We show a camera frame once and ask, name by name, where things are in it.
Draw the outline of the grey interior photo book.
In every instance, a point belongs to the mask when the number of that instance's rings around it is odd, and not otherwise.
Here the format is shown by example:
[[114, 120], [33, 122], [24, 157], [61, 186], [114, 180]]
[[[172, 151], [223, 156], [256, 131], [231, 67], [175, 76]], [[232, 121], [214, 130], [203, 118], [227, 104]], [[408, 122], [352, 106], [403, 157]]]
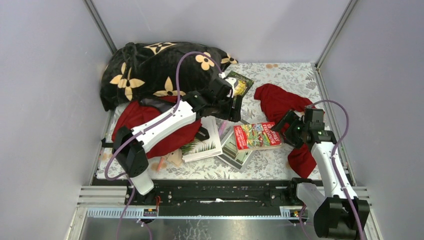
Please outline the grey interior photo book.
[[217, 157], [239, 172], [243, 172], [247, 168], [256, 152], [255, 150], [238, 151], [233, 130], [230, 130], [222, 139], [221, 149], [222, 154]]

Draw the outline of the red treehouse book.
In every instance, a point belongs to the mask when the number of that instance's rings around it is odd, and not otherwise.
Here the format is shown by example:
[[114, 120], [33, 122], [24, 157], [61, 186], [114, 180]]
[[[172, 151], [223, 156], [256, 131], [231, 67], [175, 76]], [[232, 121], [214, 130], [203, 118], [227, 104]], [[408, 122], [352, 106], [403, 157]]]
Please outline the red treehouse book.
[[249, 123], [233, 127], [238, 152], [276, 149], [283, 146], [280, 134], [271, 130], [274, 122]]

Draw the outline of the white palm leaf book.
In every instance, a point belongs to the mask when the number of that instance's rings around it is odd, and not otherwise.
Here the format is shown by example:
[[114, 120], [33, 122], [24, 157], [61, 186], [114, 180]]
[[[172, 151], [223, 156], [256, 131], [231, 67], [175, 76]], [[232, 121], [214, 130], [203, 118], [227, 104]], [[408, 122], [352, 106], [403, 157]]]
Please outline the white palm leaf book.
[[223, 153], [218, 126], [214, 116], [201, 119], [201, 127], [207, 130], [209, 138], [206, 140], [195, 139], [182, 146], [182, 160], [184, 163], [219, 156]]

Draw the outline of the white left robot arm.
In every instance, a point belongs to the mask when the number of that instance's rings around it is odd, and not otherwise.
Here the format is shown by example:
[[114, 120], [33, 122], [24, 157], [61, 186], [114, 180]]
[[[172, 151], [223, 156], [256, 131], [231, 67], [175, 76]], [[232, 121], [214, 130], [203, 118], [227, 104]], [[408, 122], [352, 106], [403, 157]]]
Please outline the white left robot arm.
[[131, 129], [125, 126], [118, 129], [112, 157], [124, 169], [129, 183], [137, 190], [135, 197], [142, 205], [148, 206], [155, 200], [147, 153], [175, 131], [203, 117], [240, 121], [243, 97], [235, 94], [227, 77], [218, 76], [206, 88], [186, 93], [174, 106], [147, 123]]

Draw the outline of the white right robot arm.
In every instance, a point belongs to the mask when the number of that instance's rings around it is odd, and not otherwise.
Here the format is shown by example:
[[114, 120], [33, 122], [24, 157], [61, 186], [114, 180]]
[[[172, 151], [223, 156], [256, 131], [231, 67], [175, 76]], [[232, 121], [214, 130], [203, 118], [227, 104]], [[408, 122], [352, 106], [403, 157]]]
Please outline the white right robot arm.
[[332, 131], [325, 129], [324, 114], [322, 109], [306, 108], [300, 117], [289, 110], [272, 127], [272, 131], [282, 132], [286, 144], [296, 149], [307, 147], [324, 189], [320, 192], [310, 179], [294, 178], [294, 188], [287, 191], [286, 198], [293, 206], [305, 204], [319, 238], [362, 240], [370, 206], [358, 197], [336, 159], [337, 140]]

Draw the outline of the red student backpack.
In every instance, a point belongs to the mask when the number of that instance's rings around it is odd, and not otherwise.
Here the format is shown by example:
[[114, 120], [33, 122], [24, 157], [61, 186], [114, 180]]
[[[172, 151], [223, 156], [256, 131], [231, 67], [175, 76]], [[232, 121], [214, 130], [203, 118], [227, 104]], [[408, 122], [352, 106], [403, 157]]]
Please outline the red student backpack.
[[176, 97], [149, 97], [131, 102], [121, 113], [112, 133], [113, 153], [118, 160], [141, 150], [143, 157], [161, 157], [194, 140], [202, 126], [199, 113], [205, 104]]

